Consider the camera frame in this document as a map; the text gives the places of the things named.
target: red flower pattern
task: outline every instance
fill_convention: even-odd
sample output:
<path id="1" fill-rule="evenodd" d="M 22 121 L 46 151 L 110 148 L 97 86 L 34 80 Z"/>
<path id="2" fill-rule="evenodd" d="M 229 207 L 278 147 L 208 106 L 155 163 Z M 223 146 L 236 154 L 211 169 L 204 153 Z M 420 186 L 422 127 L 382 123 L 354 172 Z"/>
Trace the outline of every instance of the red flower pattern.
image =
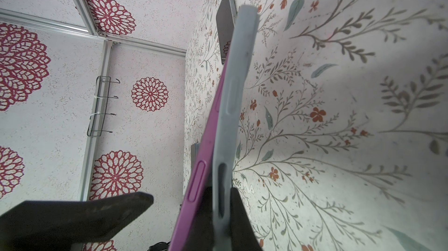
<path id="1" fill-rule="evenodd" d="M 317 10 L 317 5 L 319 5 L 319 0 L 316 0 L 315 2 L 313 1 L 311 3 L 311 9 L 308 12 L 311 13 L 312 11 L 316 11 Z"/>
<path id="2" fill-rule="evenodd" d="M 277 179 L 279 178 L 278 173 L 279 173 L 279 171 L 277 169 L 275 169 L 274 167 L 272 167 L 271 172 L 269 173 L 269 177 L 272 178 L 272 180 L 277 181 Z"/>
<path id="3" fill-rule="evenodd" d="M 0 147 L 0 199 L 20 183 L 24 168 L 23 159 L 17 152 Z"/>
<path id="4" fill-rule="evenodd" d="M 250 105 L 250 109 L 255 110 L 255 107 L 257 107 L 257 100 L 254 99 L 250 101 L 252 104 Z"/>
<path id="5" fill-rule="evenodd" d="M 143 168 L 129 152 L 111 151 L 95 161 L 90 200 L 137 192 L 142 184 Z"/>
<path id="6" fill-rule="evenodd" d="M 164 107 L 168 99 L 168 90 L 164 82 L 154 77 L 138 80 L 131 93 L 135 106 L 148 112 Z"/>
<path id="7" fill-rule="evenodd" d="M 135 19 L 115 0 L 87 0 L 96 25 L 102 31 L 126 35 L 135 30 Z"/>
<path id="8" fill-rule="evenodd" d="M 311 247 L 310 244 L 308 244 L 308 247 L 305 245 L 302 245 L 302 251 L 314 251 L 314 249 Z"/>
<path id="9" fill-rule="evenodd" d="M 113 240 L 101 243 L 86 243 L 82 251 L 116 251 L 113 245 Z"/>
<path id="10" fill-rule="evenodd" d="M 327 112 L 325 110 L 320 110 L 315 107 L 313 108 L 313 112 L 311 112 L 310 116 L 313 118 L 313 122 L 323 122 L 323 116 L 327 115 Z"/>
<path id="11" fill-rule="evenodd" d="M 37 34 L 12 24 L 0 24 L 0 110 L 41 88 L 51 59 Z"/>

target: pink tablet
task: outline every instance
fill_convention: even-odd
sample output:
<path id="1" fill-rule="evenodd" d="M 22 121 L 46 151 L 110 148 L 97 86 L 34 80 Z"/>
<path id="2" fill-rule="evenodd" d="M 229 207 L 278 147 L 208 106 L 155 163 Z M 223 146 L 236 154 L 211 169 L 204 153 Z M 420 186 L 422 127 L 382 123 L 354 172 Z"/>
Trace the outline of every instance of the pink tablet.
<path id="1" fill-rule="evenodd" d="M 182 251 L 184 248 L 191 225 L 193 223 L 193 218 L 202 200 L 205 184 L 210 176 L 213 147 L 215 146 L 216 127 L 218 124 L 218 113 L 221 103 L 221 92 L 226 67 L 227 61 L 225 62 L 221 72 L 220 83 L 218 84 L 218 89 L 216 90 L 215 99 L 213 100 L 213 105 L 211 106 L 201 144 L 199 145 L 199 152 L 196 156 L 196 162 L 193 170 L 191 171 L 191 177 L 188 182 L 187 191 L 185 192 L 181 212 L 177 217 L 176 227 L 174 228 L 174 232 L 171 237 L 169 251 Z"/>

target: leafy branch pattern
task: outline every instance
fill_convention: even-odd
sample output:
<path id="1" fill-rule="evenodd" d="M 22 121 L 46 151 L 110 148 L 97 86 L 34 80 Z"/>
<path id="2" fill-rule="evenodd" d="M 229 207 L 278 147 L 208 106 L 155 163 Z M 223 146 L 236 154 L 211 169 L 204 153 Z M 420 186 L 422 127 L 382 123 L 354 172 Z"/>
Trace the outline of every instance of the leafy branch pattern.
<path id="1" fill-rule="evenodd" d="M 269 57 L 265 58 L 265 63 L 259 64 L 256 62 L 254 64 L 255 71 L 257 75 L 255 76 L 255 83 L 248 87 L 248 89 L 252 89 L 257 87 L 258 92 L 260 92 L 263 96 L 269 96 L 270 92 L 266 88 L 266 81 L 271 82 L 283 80 L 288 83 L 289 86 L 294 84 L 294 76 L 300 76 L 300 70 L 298 70 L 299 63 L 293 63 L 294 56 L 297 52 L 297 49 L 294 49 L 291 52 L 288 52 L 285 58 L 274 63 L 273 59 L 277 55 L 278 46 L 275 49 L 271 50 L 271 54 Z"/>
<path id="2" fill-rule="evenodd" d="M 386 100 L 385 105 L 393 107 L 391 111 L 396 114 L 403 114 L 403 119 L 393 129 L 381 131 L 382 133 L 417 133 L 432 138 L 429 149 L 434 154 L 440 153 L 440 142 L 448 143 L 448 132 L 434 131 L 418 131 L 403 130 L 401 127 L 409 119 L 409 115 L 416 108 L 431 108 L 440 103 L 437 100 L 442 93 L 440 89 L 444 86 L 443 81 L 448 79 L 448 54 L 444 54 L 439 58 L 433 58 L 431 64 L 426 66 L 426 72 L 420 74 L 419 81 L 410 81 L 409 88 L 399 91 L 399 85 L 393 79 L 386 76 L 380 85 L 384 88 L 381 90 Z"/>
<path id="3" fill-rule="evenodd" d="M 340 28 L 336 27 L 333 30 L 333 34 L 324 39 L 317 36 L 317 30 L 327 26 L 333 19 L 339 16 L 344 10 L 353 6 L 359 0 L 350 0 L 346 2 L 346 0 L 337 0 L 336 6 L 334 7 L 330 16 L 321 24 L 315 25 L 314 28 L 310 28 L 307 26 L 300 34 L 295 35 L 291 38 L 299 38 L 299 37 L 310 37 L 313 40 L 313 48 L 319 50 L 320 48 L 324 48 L 327 44 L 336 43 L 341 47 L 341 52 L 344 55 L 346 52 L 352 61 L 355 60 L 355 56 L 358 56 L 363 63 L 367 62 L 368 56 L 374 56 L 374 52 L 365 52 L 365 49 L 359 48 L 357 45 L 353 44 L 351 39 L 364 35 L 373 31 L 380 31 L 385 34 L 384 41 L 387 42 L 389 40 L 389 36 L 393 37 L 393 42 L 397 42 L 399 40 L 405 40 L 405 37 L 399 36 L 397 31 L 400 31 L 400 26 L 409 25 L 414 20 L 426 20 L 428 24 L 438 24 L 439 30 L 448 30 L 448 27 L 443 24 L 445 22 L 444 18 L 439 18 L 433 14 L 426 14 L 427 9 L 422 9 L 416 13 L 413 13 L 409 16 L 406 16 L 407 9 L 395 11 L 395 8 L 392 7 L 389 12 L 384 15 L 383 18 L 375 20 L 373 13 L 375 8 L 367 12 L 361 12 L 357 19 L 349 18 Z M 345 37 L 334 38 L 335 35 L 344 34 Z"/>

